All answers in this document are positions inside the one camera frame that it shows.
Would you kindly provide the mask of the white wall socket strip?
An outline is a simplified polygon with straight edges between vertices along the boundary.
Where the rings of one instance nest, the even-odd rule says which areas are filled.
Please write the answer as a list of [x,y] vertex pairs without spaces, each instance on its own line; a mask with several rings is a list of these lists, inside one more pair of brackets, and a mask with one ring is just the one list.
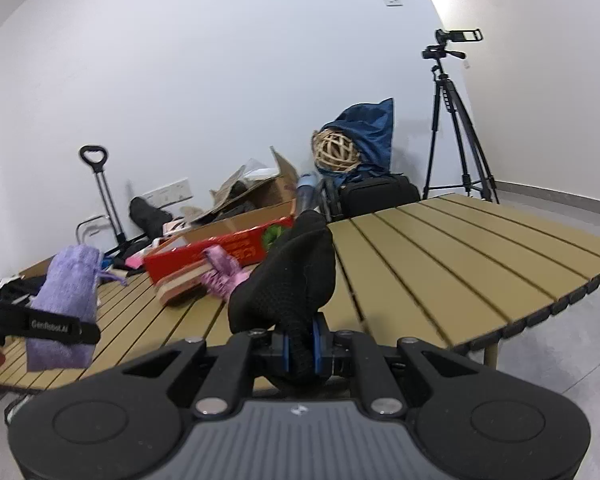
[[163,208],[190,200],[193,193],[190,189],[189,180],[181,179],[146,192],[142,197],[150,206]]

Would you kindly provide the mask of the folding table frame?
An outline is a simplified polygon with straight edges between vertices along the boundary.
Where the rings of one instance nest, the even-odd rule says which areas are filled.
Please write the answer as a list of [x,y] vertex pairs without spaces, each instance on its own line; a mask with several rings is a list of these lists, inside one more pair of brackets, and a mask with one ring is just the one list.
[[494,370],[498,367],[498,343],[488,344],[483,349],[483,364]]

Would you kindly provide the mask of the pink ribbon bundle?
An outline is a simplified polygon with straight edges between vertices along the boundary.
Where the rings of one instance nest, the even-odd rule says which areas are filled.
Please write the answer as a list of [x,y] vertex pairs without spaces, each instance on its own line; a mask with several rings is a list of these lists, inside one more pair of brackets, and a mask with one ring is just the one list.
[[201,277],[201,283],[209,294],[227,302],[234,290],[247,281],[251,271],[244,269],[238,260],[226,252],[220,245],[204,250],[204,258],[212,269]]

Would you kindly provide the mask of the black bag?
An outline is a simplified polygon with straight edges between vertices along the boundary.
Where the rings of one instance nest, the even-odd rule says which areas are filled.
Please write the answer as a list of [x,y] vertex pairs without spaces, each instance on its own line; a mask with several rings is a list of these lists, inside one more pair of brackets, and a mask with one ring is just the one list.
[[325,198],[332,221],[364,216],[417,203],[422,199],[417,186],[404,174],[365,176],[339,184],[328,179],[325,184]]

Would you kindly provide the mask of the black sock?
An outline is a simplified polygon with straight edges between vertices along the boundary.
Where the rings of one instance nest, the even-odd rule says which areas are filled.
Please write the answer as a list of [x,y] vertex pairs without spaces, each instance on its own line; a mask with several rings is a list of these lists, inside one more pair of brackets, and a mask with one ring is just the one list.
[[228,300],[228,322],[234,334],[268,330],[278,322],[306,323],[306,370],[285,374],[278,386],[292,396],[320,388],[313,369],[313,319],[332,298],[336,257],[325,217],[306,210],[272,246],[266,258]]

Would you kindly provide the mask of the red cardboard box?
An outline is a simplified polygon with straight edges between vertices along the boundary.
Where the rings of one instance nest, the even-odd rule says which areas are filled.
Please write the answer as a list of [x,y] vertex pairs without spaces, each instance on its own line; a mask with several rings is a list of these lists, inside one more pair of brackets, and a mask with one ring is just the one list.
[[144,257],[143,265],[157,284],[194,263],[219,266],[234,260],[242,268],[261,262],[294,224],[296,201],[256,209],[176,234]]

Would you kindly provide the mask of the wicker ball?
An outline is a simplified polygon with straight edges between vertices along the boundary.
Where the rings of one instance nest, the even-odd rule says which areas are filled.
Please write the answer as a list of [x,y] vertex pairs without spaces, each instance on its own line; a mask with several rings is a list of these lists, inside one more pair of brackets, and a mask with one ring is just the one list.
[[361,156],[342,130],[325,128],[312,134],[312,154],[318,169],[345,174],[355,169]]

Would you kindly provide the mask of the open brown cardboard box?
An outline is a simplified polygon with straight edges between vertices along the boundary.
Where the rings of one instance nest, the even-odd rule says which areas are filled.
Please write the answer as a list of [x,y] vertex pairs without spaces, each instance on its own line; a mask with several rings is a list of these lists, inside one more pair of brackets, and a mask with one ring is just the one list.
[[183,206],[181,213],[184,220],[191,226],[205,226],[292,200],[296,195],[298,172],[275,148],[271,146],[270,150],[275,160],[274,167],[265,167],[257,160],[249,159],[217,191],[210,191],[213,198],[210,209]]

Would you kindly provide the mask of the pink striped sponge block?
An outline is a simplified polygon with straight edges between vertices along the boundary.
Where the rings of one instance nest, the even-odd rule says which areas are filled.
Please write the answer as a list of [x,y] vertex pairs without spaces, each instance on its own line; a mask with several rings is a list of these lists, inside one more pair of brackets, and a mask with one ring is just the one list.
[[206,260],[199,260],[158,281],[156,298],[163,306],[174,304],[201,285],[201,277],[212,269]]

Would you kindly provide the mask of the purple cloth pouch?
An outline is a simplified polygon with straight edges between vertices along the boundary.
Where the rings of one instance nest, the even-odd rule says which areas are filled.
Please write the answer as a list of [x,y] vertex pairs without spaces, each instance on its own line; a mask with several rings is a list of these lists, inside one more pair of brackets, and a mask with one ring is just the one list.
[[[102,252],[88,245],[72,245],[58,252],[48,267],[46,280],[32,302],[34,310],[95,323],[97,285],[102,270]],[[92,364],[94,344],[63,344],[45,339],[28,339],[27,370],[87,368]]]

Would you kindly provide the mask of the dark blue fabric bag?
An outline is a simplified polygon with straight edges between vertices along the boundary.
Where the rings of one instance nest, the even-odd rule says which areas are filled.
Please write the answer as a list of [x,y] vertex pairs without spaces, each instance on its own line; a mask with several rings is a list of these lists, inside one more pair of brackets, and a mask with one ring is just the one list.
[[394,124],[393,98],[379,103],[358,103],[344,110],[325,128],[339,129],[355,144],[361,156],[360,164],[345,174],[315,168],[326,177],[334,178],[339,184],[365,176],[379,177],[391,169],[391,150]]

